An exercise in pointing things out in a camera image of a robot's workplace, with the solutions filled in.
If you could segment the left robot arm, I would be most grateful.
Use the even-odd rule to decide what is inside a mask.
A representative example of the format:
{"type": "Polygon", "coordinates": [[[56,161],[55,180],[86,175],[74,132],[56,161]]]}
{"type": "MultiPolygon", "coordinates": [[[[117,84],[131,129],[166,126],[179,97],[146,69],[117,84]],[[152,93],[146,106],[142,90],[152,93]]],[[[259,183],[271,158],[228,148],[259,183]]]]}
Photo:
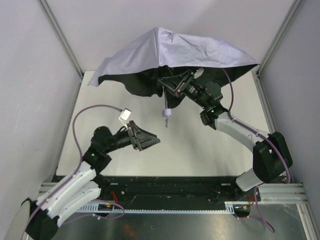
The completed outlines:
{"type": "Polygon", "coordinates": [[[28,199],[30,216],[25,232],[34,240],[52,239],[68,217],[97,199],[102,189],[110,185],[101,175],[112,160],[109,153],[127,146],[143,151],[158,143],[160,139],[155,134],[132,120],[115,134],[106,126],[98,127],[76,169],[37,199],[28,199]]]}

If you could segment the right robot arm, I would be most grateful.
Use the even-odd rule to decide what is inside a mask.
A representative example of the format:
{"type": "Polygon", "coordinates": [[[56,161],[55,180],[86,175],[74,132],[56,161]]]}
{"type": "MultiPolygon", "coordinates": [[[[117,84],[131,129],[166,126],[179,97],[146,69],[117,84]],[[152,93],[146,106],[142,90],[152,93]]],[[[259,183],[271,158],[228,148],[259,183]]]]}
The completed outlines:
{"type": "Polygon", "coordinates": [[[293,160],[284,136],[275,131],[267,133],[245,123],[232,114],[233,103],[223,107],[222,87],[232,85],[232,78],[242,76],[233,68],[160,67],[136,73],[132,93],[141,97],[165,96],[162,116],[166,121],[184,98],[202,107],[200,119],[203,125],[220,131],[237,140],[253,154],[252,168],[236,179],[244,192],[270,183],[285,173],[291,182],[290,167],[293,160]]]}

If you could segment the lilac folding umbrella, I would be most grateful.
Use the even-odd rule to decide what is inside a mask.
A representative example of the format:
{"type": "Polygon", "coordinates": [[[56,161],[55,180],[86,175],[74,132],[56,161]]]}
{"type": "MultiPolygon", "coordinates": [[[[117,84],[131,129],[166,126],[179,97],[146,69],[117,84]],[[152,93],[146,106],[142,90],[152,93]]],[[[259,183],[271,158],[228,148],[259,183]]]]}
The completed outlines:
{"type": "MultiPolygon", "coordinates": [[[[161,67],[207,70],[232,68],[243,76],[257,64],[247,52],[227,41],[156,27],[113,56],[105,58],[89,84],[98,87],[104,81],[115,81],[122,83],[133,94],[136,74],[144,70],[161,67]]],[[[241,76],[233,77],[232,82],[241,76]]]]}

